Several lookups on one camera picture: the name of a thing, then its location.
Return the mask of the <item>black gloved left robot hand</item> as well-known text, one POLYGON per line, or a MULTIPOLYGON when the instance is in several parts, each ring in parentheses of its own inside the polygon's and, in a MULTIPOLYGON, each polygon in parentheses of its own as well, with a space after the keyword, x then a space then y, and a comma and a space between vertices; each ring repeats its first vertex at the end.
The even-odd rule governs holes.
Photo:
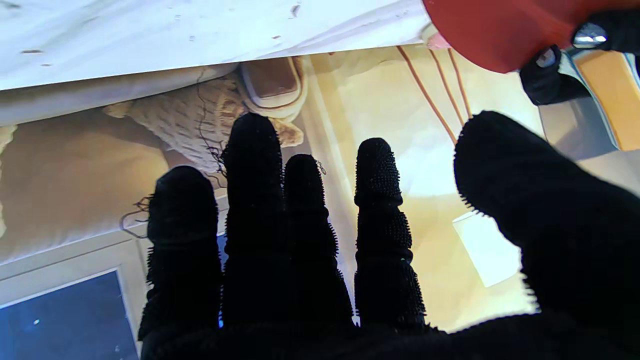
MULTIPOLYGON (((570 36, 576 49, 633 54, 640 51, 640 10, 614 9, 591 14, 570 36)), ((589 98, 589 89, 560 71, 562 50, 554 44, 540 50, 520 70, 522 88, 533 105, 546 106, 589 98)))

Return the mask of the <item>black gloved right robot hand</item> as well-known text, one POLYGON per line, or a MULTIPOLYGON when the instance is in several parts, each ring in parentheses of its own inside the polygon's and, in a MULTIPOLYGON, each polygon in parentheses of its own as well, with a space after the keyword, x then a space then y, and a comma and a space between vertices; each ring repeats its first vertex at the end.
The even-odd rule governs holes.
POLYGON ((249 112, 222 152, 225 265, 210 181, 191 166, 157 180, 148 203, 143 360, 637 360, 637 195, 595 177, 500 112, 463 126, 462 200, 521 253, 535 314, 454 333, 426 323, 399 171, 390 145, 356 158, 355 306, 338 270, 322 177, 311 155, 282 163, 272 123, 249 112))

